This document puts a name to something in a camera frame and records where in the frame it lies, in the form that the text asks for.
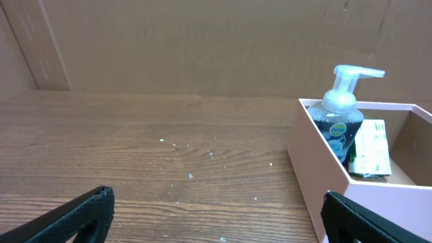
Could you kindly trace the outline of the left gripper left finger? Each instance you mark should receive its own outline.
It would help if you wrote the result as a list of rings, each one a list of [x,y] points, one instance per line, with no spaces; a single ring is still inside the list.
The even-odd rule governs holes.
[[[99,186],[1,234],[2,242],[104,242],[114,218],[113,188]]]

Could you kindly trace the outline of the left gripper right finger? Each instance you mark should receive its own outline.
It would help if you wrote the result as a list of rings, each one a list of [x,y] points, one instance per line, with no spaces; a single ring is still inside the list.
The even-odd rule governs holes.
[[[428,243],[334,191],[324,196],[321,218],[329,243]]]

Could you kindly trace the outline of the white green soap bar pack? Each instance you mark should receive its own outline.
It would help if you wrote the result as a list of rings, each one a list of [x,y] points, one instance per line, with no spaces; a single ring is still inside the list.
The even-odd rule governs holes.
[[[363,178],[392,174],[383,119],[363,121],[354,139],[348,160],[348,173]]]

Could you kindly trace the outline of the dark foam soap pump bottle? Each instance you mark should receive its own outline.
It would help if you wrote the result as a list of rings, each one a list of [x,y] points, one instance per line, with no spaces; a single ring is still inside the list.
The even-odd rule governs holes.
[[[355,136],[364,121],[364,115],[356,108],[354,89],[361,78],[382,78],[384,70],[355,65],[337,65],[335,81],[320,103],[307,111],[330,149],[342,165],[346,165],[352,152]]]

